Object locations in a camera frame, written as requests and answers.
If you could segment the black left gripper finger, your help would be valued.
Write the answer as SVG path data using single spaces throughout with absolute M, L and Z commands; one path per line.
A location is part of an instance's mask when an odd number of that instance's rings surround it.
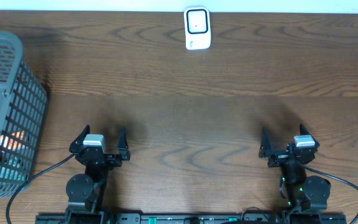
M 120 154 L 128 154 L 129 153 L 129 146 L 127 144 L 126 138 L 126 128 L 123 127 L 119 134 L 119 140 L 117 142 L 117 150 Z
M 90 133 L 90 126 L 87 124 L 84 128 L 84 130 L 82 130 L 82 132 L 75 138 L 75 140 L 72 142 L 73 146 L 76 145 L 82 145 L 85 137 L 87 134 Z

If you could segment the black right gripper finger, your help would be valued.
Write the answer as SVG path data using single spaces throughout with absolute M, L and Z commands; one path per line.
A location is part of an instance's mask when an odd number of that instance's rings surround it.
M 307 130 L 303 123 L 300 124 L 300 134 L 303 135 L 310 135 L 310 132 Z
M 269 152 L 272 150 L 272 145 L 269 139 L 269 134 L 266 128 L 262 128 L 262 138 L 260 143 L 260 152 Z

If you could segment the small orange juice carton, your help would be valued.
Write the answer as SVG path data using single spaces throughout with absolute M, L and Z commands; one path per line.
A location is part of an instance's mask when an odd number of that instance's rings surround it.
M 21 141 L 24 140 L 25 140 L 24 131 L 11 133 L 11 135 L 8 137 L 5 137 L 4 135 L 0 135 L 0 146 L 8 150 L 18 151 L 23 148 L 24 145 L 21 143 Z

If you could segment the mint green snack packet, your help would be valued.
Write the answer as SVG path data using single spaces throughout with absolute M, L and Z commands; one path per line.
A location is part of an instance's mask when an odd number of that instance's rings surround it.
M 0 191 L 11 190 L 24 183 L 29 176 L 26 167 L 18 162 L 13 162 L 12 165 L 13 168 L 0 165 Z

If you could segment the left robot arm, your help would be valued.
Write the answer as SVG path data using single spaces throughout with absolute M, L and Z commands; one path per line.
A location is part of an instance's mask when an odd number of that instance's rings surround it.
M 85 166 L 82 174 L 74 175 L 66 185 L 68 206 L 65 210 L 65 223 L 115 223 L 114 215 L 103 208 L 103 198 L 108 175 L 123 161 L 131 158 L 122 128 L 117 143 L 117 154 L 105 153 L 106 141 L 102 134 L 91 134 L 86 126 L 70 144 L 69 151 Z

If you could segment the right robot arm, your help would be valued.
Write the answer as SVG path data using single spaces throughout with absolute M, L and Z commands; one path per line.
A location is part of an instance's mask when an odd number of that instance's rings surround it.
M 321 212 L 328 207 L 331 183 L 317 175 L 307 176 L 305 165 L 315 158 L 319 143 L 300 124 L 300 133 L 285 149 L 274 149 L 268 131 L 262 130 L 259 157 L 269 168 L 278 167 L 282 176 L 280 193 L 289 209 L 280 214 L 281 223 L 321 223 Z

